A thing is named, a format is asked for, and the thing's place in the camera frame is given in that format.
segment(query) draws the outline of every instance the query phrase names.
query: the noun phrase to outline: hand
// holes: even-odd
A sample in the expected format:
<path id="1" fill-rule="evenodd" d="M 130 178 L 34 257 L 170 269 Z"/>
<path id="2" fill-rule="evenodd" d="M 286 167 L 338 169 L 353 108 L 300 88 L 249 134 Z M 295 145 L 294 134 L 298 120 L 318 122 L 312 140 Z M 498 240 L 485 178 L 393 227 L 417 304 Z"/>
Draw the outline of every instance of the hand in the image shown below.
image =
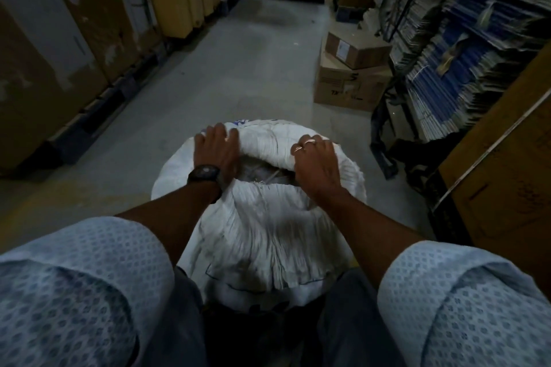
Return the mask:
<path id="1" fill-rule="evenodd" d="M 296 181 L 315 202 L 319 204 L 323 197 L 342 190 L 337 155 L 330 140 L 303 135 L 291 147 L 291 155 L 295 157 Z"/>
<path id="2" fill-rule="evenodd" d="M 218 123 L 214 128 L 209 126 L 206 135 L 195 136 L 194 166 L 215 165 L 220 169 L 227 185 L 237 175 L 238 159 L 239 132 L 236 128 L 230 130 L 230 135 L 226 138 L 226 127 Z"/>

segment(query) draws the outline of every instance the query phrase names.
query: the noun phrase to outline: aisle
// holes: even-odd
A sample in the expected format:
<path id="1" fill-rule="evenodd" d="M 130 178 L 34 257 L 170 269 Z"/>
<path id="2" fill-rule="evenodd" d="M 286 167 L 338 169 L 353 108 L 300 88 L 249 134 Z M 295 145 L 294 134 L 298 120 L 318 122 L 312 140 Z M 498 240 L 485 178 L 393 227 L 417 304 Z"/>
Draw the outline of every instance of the aisle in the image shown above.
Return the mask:
<path id="1" fill-rule="evenodd" d="M 239 119 L 286 119 L 330 137 L 363 170 L 371 206 L 426 229 L 422 198 L 402 178 L 385 181 L 371 155 L 369 115 L 313 104 L 328 17 L 327 6 L 241 0 L 170 57 L 76 165 L 0 181 L 0 251 L 147 201 L 163 163 L 187 138 Z"/>

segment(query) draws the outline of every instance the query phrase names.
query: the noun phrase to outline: black wristwatch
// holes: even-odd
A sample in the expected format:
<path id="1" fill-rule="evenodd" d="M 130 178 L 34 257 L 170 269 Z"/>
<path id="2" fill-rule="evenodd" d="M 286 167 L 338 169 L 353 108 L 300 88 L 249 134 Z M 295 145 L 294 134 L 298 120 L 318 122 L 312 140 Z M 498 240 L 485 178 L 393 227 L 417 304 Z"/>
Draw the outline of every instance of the black wristwatch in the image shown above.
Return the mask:
<path id="1" fill-rule="evenodd" d="M 194 168 L 187 177 L 187 183 L 189 184 L 197 181 L 213 181 L 218 184 L 218 187 L 220 188 L 220 193 L 211 204 L 215 204 L 218 199 L 222 197 L 222 193 L 224 192 L 224 190 L 226 190 L 226 188 L 228 187 L 226 186 L 226 183 L 224 183 L 224 179 L 222 178 L 222 173 L 220 172 L 220 169 L 215 165 L 205 164 L 198 165 L 196 168 Z"/>

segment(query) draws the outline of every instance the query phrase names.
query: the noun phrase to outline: bundle of sacks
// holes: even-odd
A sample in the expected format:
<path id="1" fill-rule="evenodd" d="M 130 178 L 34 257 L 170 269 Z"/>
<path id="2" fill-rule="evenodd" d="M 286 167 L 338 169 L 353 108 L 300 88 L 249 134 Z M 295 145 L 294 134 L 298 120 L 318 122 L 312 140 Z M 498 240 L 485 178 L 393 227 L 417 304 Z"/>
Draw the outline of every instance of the bundle of sacks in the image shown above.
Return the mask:
<path id="1" fill-rule="evenodd" d="M 239 131 L 241 169 L 200 218 L 177 265 L 204 301 L 238 311 L 305 305 L 325 293 L 352 260 L 337 227 L 294 180 L 291 146 L 316 132 L 281 120 L 225 126 Z M 194 148 L 190 138 L 166 162 L 152 200 L 187 183 Z M 362 172 L 339 145 L 334 149 L 341 185 L 365 202 Z"/>

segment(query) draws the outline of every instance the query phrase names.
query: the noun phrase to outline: white strap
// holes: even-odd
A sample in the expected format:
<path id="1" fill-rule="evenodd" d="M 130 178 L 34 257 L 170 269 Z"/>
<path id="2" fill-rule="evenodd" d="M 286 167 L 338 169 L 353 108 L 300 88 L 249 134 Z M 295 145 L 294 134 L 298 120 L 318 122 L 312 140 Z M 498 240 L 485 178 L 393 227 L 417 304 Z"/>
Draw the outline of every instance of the white strap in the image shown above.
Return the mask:
<path id="1" fill-rule="evenodd" d="M 547 90 L 547 92 L 545 92 L 543 94 L 543 96 L 541 96 L 541 98 L 538 99 L 537 102 L 535 102 L 532 107 L 530 109 L 528 109 L 526 112 L 524 112 L 522 114 L 522 116 L 520 118 L 518 118 L 518 120 L 508 129 L 506 130 L 506 132 L 501 135 L 497 141 L 495 141 L 491 146 L 490 148 L 488 148 L 486 150 L 486 152 L 484 154 L 482 154 L 480 157 L 478 157 L 478 160 L 476 160 L 474 162 L 474 164 L 472 166 L 470 166 L 467 171 L 465 171 L 463 173 L 463 175 L 461 177 L 459 177 L 455 183 L 452 184 L 452 186 L 448 189 L 448 191 L 446 193 L 444 193 L 444 196 L 442 196 L 440 198 L 440 200 L 438 200 L 438 202 L 436 203 L 436 205 L 432 208 L 432 212 L 434 213 L 437 209 L 438 209 L 438 206 L 440 206 L 440 204 L 442 202 L 444 202 L 444 199 L 448 196 L 450 196 L 451 192 L 459 185 L 459 183 L 461 183 L 465 177 L 467 177 L 471 171 L 473 171 L 476 166 L 478 166 L 482 160 L 484 160 L 488 154 L 490 154 L 500 143 L 501 141 L 505 140 L 507 136 L 509 136 L 509 134 L 511 134 L 511 132 L 513 132 L 513 130 L 519 126 L 523 120 L 525 120 L 527 117 L 530 116 L 530 114 L 532 114 L 532 112 L 534 112 L 536 110 L 536 108 L 538 108 L 538 106 L 540 106 L 548 97 L 549 95 L 551 94 L 551 87 Z"/>

